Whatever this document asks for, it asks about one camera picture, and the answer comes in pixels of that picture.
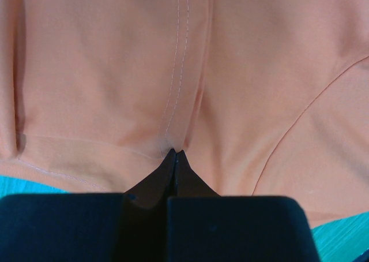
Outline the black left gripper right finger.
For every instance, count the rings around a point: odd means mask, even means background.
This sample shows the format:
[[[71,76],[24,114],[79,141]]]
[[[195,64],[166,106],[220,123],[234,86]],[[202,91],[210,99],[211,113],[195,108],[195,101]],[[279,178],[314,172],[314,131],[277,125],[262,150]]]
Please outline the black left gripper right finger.
[[[220,196],[176,155],[167,261],[319,261],[301,206],[285,196]]]

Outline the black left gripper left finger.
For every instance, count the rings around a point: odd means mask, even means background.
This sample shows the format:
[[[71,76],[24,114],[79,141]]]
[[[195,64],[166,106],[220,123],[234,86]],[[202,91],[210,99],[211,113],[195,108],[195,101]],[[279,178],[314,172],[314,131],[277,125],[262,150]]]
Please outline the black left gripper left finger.
[[[2,261],[163,261],[176,153],[125,193],[1,199]]]

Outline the orange t shirt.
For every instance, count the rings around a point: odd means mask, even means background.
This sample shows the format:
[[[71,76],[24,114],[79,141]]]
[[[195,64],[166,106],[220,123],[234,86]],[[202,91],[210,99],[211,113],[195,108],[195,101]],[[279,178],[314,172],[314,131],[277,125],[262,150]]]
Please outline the orange t shirt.
[[[123,192],[169,150],[318,226],[368,211],[368,0],[1,0],[1,174]]]

